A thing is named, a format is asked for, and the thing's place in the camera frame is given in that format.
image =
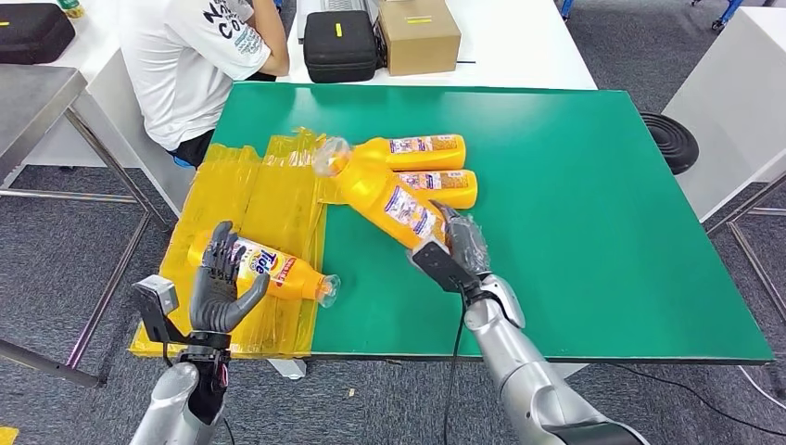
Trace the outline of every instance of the black bag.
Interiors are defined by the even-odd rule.
[[[303,57],[315,83],[359,82],[374,77],[376,39],[365,11],[314,12],[306,19]]]
[[[66,14],[51,3],[0,4],[0,63],[54,62],[76,32]]]

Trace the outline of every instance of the gray carpet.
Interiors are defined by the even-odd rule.
[[[601,88],[627,89],[640,108],[660,110],[712,43],[707,29],[725,4],[704,0],[690,8],[681,0],[577,0],[569,29]],[[285,3],[282,14],[288,28],[292,2]],[[149,196],[155,195],[140,172],[133,175]],[[28,167],[14,186],[121,192],[102,169]],[[773,201],[786,205],[786,191]],[[160,200],[157,204],[165,209]],[[0,270],[0,337],[65,359],[139,216],[124,205],[0,198],[0,264],[5,266]],[[786,219],[748,217],[742,228],[776,285],[786,291],[780,248],[786,243]],[[786,326],[729,231],[716,233],[713,242],[779,358],[747,369],[782,399]],[[0,425],[21,430],[17,444],[130,439],[164,365],[126,350],[138,323],[129,285],[157,270],[167,244],[158,228],[146,230],[85,356],[82,368],[106,375],[105,388],[76,388],[0,360]],[[735,367],[635,369],[687,384],[718,408],[760,426],[786,429],[786,413],[754,392]],[[310,362],[307,378],[292,382],[266,362],[236,361],[230,378],[227,413],[238,444],[440,443],[448,379],[443,362],[317,361]],[[456,380],[450,443],[514,443],[482,363],[461,363]],[[569,381],[597,408],[636,427],[653,445],[786,444],[786,439],[712,413],[682,389],[611,365],[591,365]],[[216,443],[228,440],[221,429]]]

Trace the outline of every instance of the green table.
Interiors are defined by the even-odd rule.
[[[550,360],[772,360],[624,92],[238,83],[213,140],[264,150],[301,125],[355,143],[462,134],[470,212]],[[323,269],[343,288],[314,354],[451,354],[458,297],[347,206],[328,210]],[[479,354],[472,336],[460,353]]]

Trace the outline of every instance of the cardboard box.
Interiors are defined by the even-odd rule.
[[[444,0],[379,3],[391,76],[456,70],[462,33]]]

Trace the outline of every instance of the silver robotic arm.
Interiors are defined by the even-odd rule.
[[[167,314],[178,306],[171,281],[148,276],[133,285],[141,294],[140,312],[152,341],[186,345],[175,365],[158,379],[150,405],[136,429],[132,445],[207,445],[222,420],[223,395],[228,384],[230,336],[261,301],[270,281],[263,273],[249,291],[237,297],[235,281],[244,248],[235,251],[237,234],[221,222],[205,249],[196,271],[189,319],[194,329],[187,337]]]
[[[435,204],[446,217],[450,248],[425,243],[412,253],[412,261],[444,290],[461,293],[464,324],[475,336],[521,443],[647,445],[638,432],[599,413],[553,370],[522,332],[525,318],[510,285],[490,272],[477,225]]]
[[[505,411],[528,445],[643,445],[630,428],[609,420],[554,372],[522,333],[524,315],[510,286],[487,275],[481,290],[493,297],[472,303],[464,324],[483,353]]]

